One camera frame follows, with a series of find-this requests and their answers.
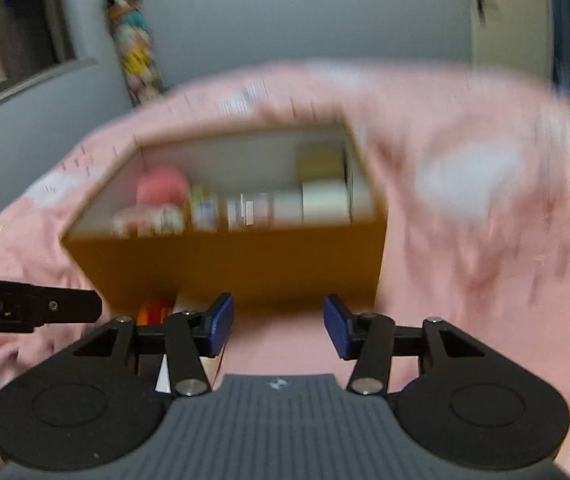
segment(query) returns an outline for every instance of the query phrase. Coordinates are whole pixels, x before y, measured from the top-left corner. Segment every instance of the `white wall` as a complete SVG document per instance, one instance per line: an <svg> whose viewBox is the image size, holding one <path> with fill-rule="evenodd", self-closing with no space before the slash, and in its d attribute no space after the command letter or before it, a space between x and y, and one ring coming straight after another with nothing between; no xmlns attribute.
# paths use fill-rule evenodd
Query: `white wall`
<svg viewBox="0 0 570 480"><path fill-rule="evenodd" d="M0 106L0 211L85 134L131 109L105 32L100 0L64 0L73 43L86 66Z"/></svg>
<svg viewBox="0 0 570 480"><path fill-rule="evenodd" d="M469 0L143 0L166 86L277 58L470 60Z"/></svg>

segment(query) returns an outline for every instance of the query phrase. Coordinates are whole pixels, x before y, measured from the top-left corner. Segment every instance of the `orange object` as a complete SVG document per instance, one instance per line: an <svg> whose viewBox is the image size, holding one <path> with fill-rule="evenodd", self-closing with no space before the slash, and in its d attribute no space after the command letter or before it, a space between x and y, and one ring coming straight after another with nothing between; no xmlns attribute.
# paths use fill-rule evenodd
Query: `orange object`
<svg viewBox="0 0 570 480"><path fill-rule="evenodd" d="M167 303L144 303L139 309L136 324L139 326L155 325L164 322L172 314L174 306Z"/></svg>

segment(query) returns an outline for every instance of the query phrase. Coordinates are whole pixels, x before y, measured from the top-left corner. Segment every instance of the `pink blanket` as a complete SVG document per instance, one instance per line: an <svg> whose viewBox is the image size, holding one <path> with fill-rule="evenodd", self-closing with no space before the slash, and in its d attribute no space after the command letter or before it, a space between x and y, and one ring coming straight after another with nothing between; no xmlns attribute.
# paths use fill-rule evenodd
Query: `pink blanket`
<svg viewBox="0 0 570 480"><path fill-rule="evenodd" d="M377 310L416 326L444 317L553 384L570 405L570 102L508 73L308 62L178 88L87 136L0 214L0 279L90 287L58 237L137 139L212 121L272 126L337 113L353 124L389 195ZM0 387L83 329L0 335ZM352 365L335 356L320 309L266 312L236 320L217 382L232 372L333 372L344 384ZM398 360L391 388L416 374L415 360ZM558 462L570 473L570 434Z"/></svg>

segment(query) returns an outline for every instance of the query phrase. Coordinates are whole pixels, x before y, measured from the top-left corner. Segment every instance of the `blue gripper pad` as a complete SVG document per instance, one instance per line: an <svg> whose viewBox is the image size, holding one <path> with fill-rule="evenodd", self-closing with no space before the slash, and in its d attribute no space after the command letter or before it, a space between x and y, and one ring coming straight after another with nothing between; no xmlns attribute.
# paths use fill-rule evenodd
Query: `blue gripper pad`
<svg viewBox="0 0 570 480"><path fill-rule="evenodd" d="M211 320L208 339L209 355L211 356L220 354L232 331L232 323L234 322L234 298L228 294L222 301L223 305Z"/></svg>
<svg viewBox="0 0 570 480"><path fill-rule="evenodd" d="M352 345L347 320L341 315L330 298L325 298L323 303L323 322L338 357L347 359L351 354Z"/></svg>

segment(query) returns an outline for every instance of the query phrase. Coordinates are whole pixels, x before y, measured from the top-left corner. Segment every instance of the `black circular pad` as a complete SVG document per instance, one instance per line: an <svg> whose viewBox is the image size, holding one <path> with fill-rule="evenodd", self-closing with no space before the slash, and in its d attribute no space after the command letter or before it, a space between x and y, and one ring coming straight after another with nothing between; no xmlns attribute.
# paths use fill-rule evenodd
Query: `black circular pad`
<svg viewBox="0 0 570 480"><path fill-rule="evenodd" d="M514 470L558 452L569 429L562 396L526 370L459 358L398 395L396 418L418 444L462 466Z"/></svg>
<svg viewBox="0 0 570 480"><path fill-rule="evenodd" d="M103 415L105 394L86 384L57 384L46 388L34 399L34 415L49 426L75 428Z"/></svg>
<svg viewBox="0 0 570 480"><path fill-rule="evenodd" d="M0 453L38 470L97 467L141 446L164 412L152 387L109 359L68 362L54 377L34 368L0 391Z"/></svg>

